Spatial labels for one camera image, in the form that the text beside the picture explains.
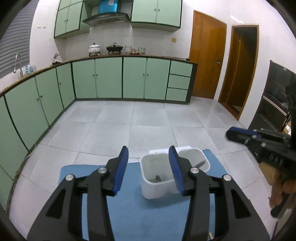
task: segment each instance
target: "metal bolt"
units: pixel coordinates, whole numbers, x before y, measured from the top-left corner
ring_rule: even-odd
[[[229,176],[229,175],[224,175],[224,176],[223,176],[223,179],[224,179],[225,181],[230,181],[232,178],[231,178],[231,176]]]
[[[105,167],[100,167],[100,168],[98,169],[98,172],[101,173],[101,174],[104,174],[104,173],[107,172],[107,168],[105,168]]]
[[[74,178],[74,176],[73,176],[72,174],[69,174],[69,175],[67,175],[67,176],[65,177],[65,179],[66,179],[67,181],[72,181],[73,178]]]
[[[192,167],[190,169],[190,171],[193,173],[193,174],[197,174],[200,170],[197,168],[197,167]]]

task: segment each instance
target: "white pot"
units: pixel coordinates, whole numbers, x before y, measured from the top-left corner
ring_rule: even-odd
[[[101,50],[100,45],[94,43],[91,46],[89,46],[89,53],[99,53]]]

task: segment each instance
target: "range hood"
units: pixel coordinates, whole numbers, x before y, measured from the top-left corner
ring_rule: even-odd
[[[94,16],[91,16],[90,18],[87,18],[86,20],[83,20],[84,23],[91,25],[91,26],[98,26],[103,23],[111,23],[111,22],[129,22],[130,17],[127,13],[123,12],[108,12],[108,13],[102,13],[97,14]]]

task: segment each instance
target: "gray roller shutter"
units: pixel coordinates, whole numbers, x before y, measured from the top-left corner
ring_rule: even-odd
[[[32,0],[20,10],[0,40],[0,78],[13,72],[16,53],[21,54],[22,66],[30,63],[31,27],[38,1]]]

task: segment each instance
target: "wooden countertop edge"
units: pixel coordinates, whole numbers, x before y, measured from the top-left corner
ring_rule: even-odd
[[[44,69],[40,69],[38,71],[35,71],[32,74],[26,75],[25,77],[19,79],[18,81],[14,82],[13,84],[9,85],[8,87],[5,87],[2,91],[0,91],[0,97],[2,97],[6,92],[8,92],[11,88],[25,82],[26,80],[35,77],[36,75],[39,75],[45,71],[51,70],[53,68],[56,68],[58,66],[62,66],[64,64],[68,64],[68,63],[73,63],[73,62],[78,62],[78,61],[83,61],[83,60],[89,60],[89,59],[97,59],[97,58],[116,58],[116,57],[142,57],[142,58],[158,58],[158,59],[167,59],[167,60],[174,60],[174,61],[178,61],[178,62],[183,62],[183,63],[187,63],[187,64],[196,64],[194,62],[191,61],[186,61],[186,60],[182,60],[182,59],[178,59],[178,58],[174,58],[174,57],[166,57],[166,56],[157,56],[157,55],[141,55],[141,54],[134,54],[134,55],[127,55],[127,54],[119,54],[119,55],[101,55],[101,56],[92,56],[92,57],[85,57],[85,58],[80,58],[80,59],[74,59],[74,60],[69,60],[60,64],[56,64],[56,65],[51,65],[49,67],[46,67]]]

